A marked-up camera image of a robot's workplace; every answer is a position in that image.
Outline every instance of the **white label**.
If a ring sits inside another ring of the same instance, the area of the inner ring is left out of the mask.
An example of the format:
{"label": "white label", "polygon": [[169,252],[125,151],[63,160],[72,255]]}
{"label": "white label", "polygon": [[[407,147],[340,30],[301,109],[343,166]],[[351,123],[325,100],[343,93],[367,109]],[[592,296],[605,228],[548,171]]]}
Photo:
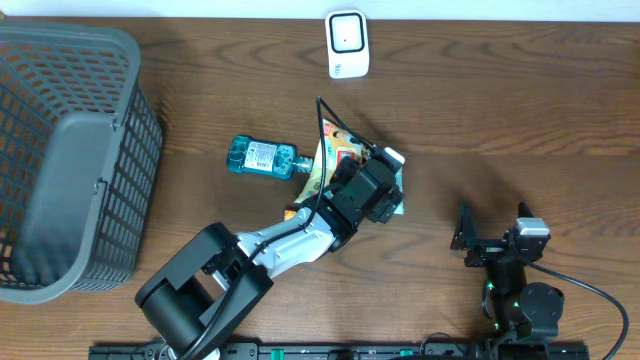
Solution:
{"label": "white label", "polygon": [[276,145],[252,141],[247,149],[244,166],[250,169],[271,171],[277,148]]}

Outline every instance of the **laundry basket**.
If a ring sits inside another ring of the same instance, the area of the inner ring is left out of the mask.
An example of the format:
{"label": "laundry basket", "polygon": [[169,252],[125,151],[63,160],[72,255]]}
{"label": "laundry basket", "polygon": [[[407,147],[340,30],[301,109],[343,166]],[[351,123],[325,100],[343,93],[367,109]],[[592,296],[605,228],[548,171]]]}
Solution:
{"label": "laundry basket", "polygon": [[162,144],[139,66],[119,30],[0,21],[0,300],[131,277]]}

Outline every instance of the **white wall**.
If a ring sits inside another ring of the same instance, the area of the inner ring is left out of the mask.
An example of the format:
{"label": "white wall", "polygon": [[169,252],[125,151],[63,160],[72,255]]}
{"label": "white wall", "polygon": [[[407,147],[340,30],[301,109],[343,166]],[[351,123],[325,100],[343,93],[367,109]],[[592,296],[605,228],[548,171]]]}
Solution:
{"label": "white wall", "polygon": [[15,16],[318,19],[338,8],[370,19],[640,21],[640,0],[0,0]]}

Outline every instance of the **food wrapper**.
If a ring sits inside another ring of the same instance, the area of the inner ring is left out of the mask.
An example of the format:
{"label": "food wrapper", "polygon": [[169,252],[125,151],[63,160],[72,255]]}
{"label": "food wrapper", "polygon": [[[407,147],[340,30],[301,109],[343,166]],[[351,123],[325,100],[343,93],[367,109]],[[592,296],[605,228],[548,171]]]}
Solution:
{"label": "food wrapper", "polygon": [[[327,161],[327,174],[325,177],[325,183],[322,186],[324,188],[331,182],[331,178],[336,173],[340,161],[345,157],[350,157],[357,161],[362,161],[362,144],[354,143],[354,139],[347,131],[342,130],[335,124],[323,120],[324,126],[324,142],[326,147],[326,161]],[[318,142],[318,148],[316,150],[316,156],[313,160],[313,167],[311,174],[309,174],[309,180],[304,185],[302,193],[293,202],[294,205],[298,205],[318,193],[320,189],[320,180],[322,178],[322,146]],[[296,211],[285,211],[285,220],[289,220],[293,217]]]}

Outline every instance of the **wooden table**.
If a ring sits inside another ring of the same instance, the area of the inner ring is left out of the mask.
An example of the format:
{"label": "wooden table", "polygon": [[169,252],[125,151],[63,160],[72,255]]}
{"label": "wooden table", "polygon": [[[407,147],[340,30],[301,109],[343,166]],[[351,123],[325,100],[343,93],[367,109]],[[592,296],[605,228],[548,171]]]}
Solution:
{"label": "wooden table", "polygon": [[[316,95],[406,156],[407,215],[365,223],[340,252],[279,276],[237,334],[407,342],[490,331],[483,270],[449,250],[458,205],[471,202],[483,233],[499,236],[526,200],[553,235],[539,263],[616,296],[633,321],[617,359],[640,356],[640,25],[370,21],[369,74],[334,81],[322,21],[55,21],[133,35],[166,143],[134,279],[39,306],[1,304],[0,358],[83,359],[93,344],[157,337],[133,302],[138,288],[212,222],[249,231],[281,221],[306,181],[229,173],[231,139],[312,154]],[[527,273],[566,295],[559,339],[601,358],[620,332],[617,310]]]}

